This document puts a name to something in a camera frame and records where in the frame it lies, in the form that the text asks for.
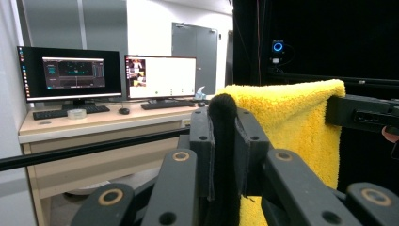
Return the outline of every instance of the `desk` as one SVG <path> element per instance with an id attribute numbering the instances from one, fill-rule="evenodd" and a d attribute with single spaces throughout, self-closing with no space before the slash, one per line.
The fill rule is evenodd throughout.
<path id="1" fill-rule="evenodd" d="M 143 110 L 139 104 L 124 104 L 131 113 L 121 115 L 120 104 L 104 105 L 110 108 L 109 112 L 88 114 L 81 120 L 65 117 L 34 121 L 35 109 L 29 111 L 19 131 L 24 154 L 178 129 L 196 109 L 186 106 Z M 159 167 L 165 153 L 176 149 L 177 141 L 177 137 L 169 138 L 27 167 L 38 224 L 49 225 L 52 196 Z"/>

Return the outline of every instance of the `black rod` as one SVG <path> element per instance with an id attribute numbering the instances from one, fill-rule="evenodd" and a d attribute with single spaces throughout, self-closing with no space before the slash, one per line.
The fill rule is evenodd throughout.
<path id="1" fill-rule="evenodd" d="M 21 167 L 33 166 L 41 163 L 57 161 L 90 153 L 100 153 L 113 149 L 178 137 L 179 135 L 189 134 L 189 131 L 190 129 L 187 127 L 166 132 L 159 132 L 148 135 L 121 138 L 76 147 L 57 149 L 43 153 L 32 153 L 21 156 L 2 158 L 0 159 L 0 171 L 13 170 Z"/>

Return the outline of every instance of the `desktop screen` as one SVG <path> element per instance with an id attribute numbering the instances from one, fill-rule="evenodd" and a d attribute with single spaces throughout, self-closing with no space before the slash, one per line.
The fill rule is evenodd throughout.
<path id="1" fill-rule="evenodd" d="M 196 59 L 125 56 L 128 99 L 163 99 L 195 94 Z"/>
<path id="2" fill-rule="evenodd" d="M 17 50 L 28 103 L 121 96 L 118 51 Z"/>

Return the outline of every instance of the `white wall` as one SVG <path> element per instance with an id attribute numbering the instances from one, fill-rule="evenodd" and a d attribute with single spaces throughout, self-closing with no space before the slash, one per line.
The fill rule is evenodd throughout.
<path id="1" fill-rule="evenodd" d="M 21 29 L 15 0 L 0 1 L 0 158 L 21 155 L 18 130 L 26 115 L 16 46 Z M 0 172 L 0 225 L 36 225 L 24 169 Z"/>
<path id="2" fill-rule="evenodd" d="M 217 29 L 216 90 L 224 87 L 232 16 L 164 1 L 128 0 L 128 54 L 171 56 L 172 23 Z"/>

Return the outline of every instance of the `door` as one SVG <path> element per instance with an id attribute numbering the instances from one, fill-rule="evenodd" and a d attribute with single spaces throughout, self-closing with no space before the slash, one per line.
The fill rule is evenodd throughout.
<path id="1" fill-rule="evenodd" d="M 205 86 L 205 94 L 215 94 L 217 30 L 172 23 L 172 55 L 197 59 L 196 90 Z"/>

